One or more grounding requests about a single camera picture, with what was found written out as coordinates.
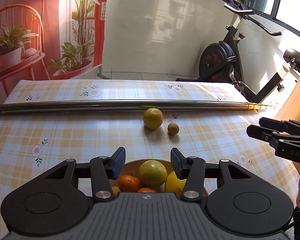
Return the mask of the large lemon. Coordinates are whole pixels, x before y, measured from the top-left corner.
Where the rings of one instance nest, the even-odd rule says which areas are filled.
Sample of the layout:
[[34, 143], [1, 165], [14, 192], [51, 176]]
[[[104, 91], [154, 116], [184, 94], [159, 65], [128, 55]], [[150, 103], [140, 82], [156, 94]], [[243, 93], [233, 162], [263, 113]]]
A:
[[180, 198], [186, 181], [187, 179], [178, 179], [175, 172], [171, 172], [165, 181], [165, 192], [173, 192], [178, 198]]

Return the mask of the tangerine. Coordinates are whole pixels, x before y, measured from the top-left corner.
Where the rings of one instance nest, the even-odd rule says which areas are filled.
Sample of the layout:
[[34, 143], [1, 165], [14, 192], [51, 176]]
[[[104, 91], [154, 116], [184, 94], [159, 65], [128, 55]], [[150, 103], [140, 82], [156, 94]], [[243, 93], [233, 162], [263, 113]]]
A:
[[138, 190], [138, 193], [157, 193], [157, 190], [150, 187], [142, 187]]
[[124, 175], [118, 179], [118, 187], [124, 192], [138, 192], [141, 189], [141, 181], [134, 176]]

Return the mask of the green apple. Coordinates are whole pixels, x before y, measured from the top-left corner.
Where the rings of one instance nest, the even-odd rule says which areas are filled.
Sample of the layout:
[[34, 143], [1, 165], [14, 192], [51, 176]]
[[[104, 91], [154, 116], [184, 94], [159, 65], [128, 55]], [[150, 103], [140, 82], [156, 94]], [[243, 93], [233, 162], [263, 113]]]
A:
[[138, 169], [139, 180], [147, 187], [160, 187], [167, 179], [166, 167], [157, 160], [148, 160]]

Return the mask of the brown kiwi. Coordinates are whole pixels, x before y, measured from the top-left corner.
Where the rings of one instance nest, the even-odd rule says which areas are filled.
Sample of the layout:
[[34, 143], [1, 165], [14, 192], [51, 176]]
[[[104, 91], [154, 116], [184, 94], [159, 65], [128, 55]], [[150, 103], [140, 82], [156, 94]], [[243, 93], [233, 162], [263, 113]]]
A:
[[111, 189], [115, 197], [117, 197], [117, 195], [121, 192], [118, 186], [112, 186]]
[[167, 126], [167, 131], [170, 135], [176, 135], [179, 133], [180, 128], [176, 123], [170, 123]]

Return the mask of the small round yellow lemon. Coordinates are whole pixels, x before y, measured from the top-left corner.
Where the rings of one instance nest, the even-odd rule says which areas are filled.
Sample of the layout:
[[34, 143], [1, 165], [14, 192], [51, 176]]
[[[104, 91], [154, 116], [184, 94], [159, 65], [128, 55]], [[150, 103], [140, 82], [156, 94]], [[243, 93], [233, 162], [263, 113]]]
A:
[[163, 123], [164, 116], [161, 110], [150, 108], [143, 114], [143, 123], [149, 129], [157, 129]]

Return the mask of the long metal pole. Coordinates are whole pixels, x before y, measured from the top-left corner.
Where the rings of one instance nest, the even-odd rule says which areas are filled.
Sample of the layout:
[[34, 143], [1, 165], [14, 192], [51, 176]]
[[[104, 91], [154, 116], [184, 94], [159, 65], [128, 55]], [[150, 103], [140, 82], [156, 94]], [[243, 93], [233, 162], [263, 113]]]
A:
[[273, 105], [253, 102], [231, 102], [211, 100], [74, 100], [6, 103], [0, 105], [0, 114], [88, 112], [88, 111], [145, 111], [159, 110], [259, 110], [272, 109]]

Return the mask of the black exercise bike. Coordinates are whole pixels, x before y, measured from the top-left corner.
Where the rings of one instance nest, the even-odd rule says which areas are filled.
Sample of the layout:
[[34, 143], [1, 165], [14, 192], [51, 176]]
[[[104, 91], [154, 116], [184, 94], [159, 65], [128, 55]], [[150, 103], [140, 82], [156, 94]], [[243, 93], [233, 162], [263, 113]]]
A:
[[[271, 32], [262, 23], [258, 22], [250, 15], [255, 12], [241, 0], [226, 0], [224, 7], [244, 20], [249, 20], [263, 29], [270, 36], [281, 36], [280, 31]], [[177, 78], [178, 82], [217, 82], [231, 83], [249, 102], [261, 103], [275, 89], [283, 91], [284, 86], [281, 84], [283, 78], [279, 73], [275, 73], [266, 85], [258, 92], [253, 92], [244, 82], [243, 68], [239, 54], [238, 44], [245, 35], [236, 33], [238, 31], [233, 25], [226, 25], [228, 31], [225, 38], [218, 43], [208, 45], [199, 61], [199, 77], [197, 79]], [[294, 49], [287, 49], [283, 54], [283, 59], [290, 65], [292, 72], [300, 74], [300, 53]]]

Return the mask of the yellow plaid floral tablecloth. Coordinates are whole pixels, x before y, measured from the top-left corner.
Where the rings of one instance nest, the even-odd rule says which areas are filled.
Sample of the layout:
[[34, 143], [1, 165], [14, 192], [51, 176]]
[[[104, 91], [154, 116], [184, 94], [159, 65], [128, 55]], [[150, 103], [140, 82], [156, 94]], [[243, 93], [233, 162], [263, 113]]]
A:
[[[244, 101], [226, 83], [21, 80], [6, 102], [106, 99]], [[11, 191], [61, 161], [74, 158], [83, 163], [111, 155], [118, 147], [126, 149], [127, 162], [169, 161], [173, 147], [210, 163], [230, 159], [295, 199], [299, 175], [292, 162], [276, 157], [268, 144], [246, 134], [259, 118], [255, 111], [172, 110], [164, 112], [163, 124], [152, 131], [145, 128], [142, 112], [0, 115], [0, 206]], [[178, 134], [168, 133], [170, 123], [179, 126]], [[0, 214], [0, 239], [6, 233]]]

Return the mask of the printed room backdrop cloth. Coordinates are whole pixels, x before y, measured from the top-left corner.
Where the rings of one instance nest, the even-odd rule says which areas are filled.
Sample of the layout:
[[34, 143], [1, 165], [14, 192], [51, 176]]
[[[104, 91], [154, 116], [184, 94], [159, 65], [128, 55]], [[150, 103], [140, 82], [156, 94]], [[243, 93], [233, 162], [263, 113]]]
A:
[[[29, 5], [36, 9], [41, 14], [41, 16], [43, 16], [44, 51], [46, 53], [45, 60], [48, 66], [51, 63], [51, 59], [55, 60], [58, 58], [58, 53], [60, 53], [60, 45], [65, 42], [65, 40], [63, 41], [61, 39], [60, 31], [67, 30], [68, 18], [62, 18], [63, 16], [61, 16], [61, 13], [69, 11], [70, 6], [66, 5], [65, 9], [63, 9], [61, 6], [61, 0], [0, 0], [0, 9], [13, 4]], [[94, 48], [94, 64], [97, 65], [99, 63], [102, 63], [104, 23], [105, 21], [101, 21], [100, 23], [96, 23], [95, 25], [95, 27], [100, 29], [100, 31], [98, 30], [97, 34], [95, 35], [97, 41]], [[8, 94], [20, 80], [26, 78], [26, 72], [21, 72], [20, 74], [16, 74], [15, 76], [6, 79], [6, 88]], [[80, 75], [79, 79], [99, 79], [97, 77], [97, 67], [94, 67], [93, 70]], [[2, 82], [0, 82], [0, 103], [4, 103], [6, 99], [7, 94], [5, 92], [4, 85]]]

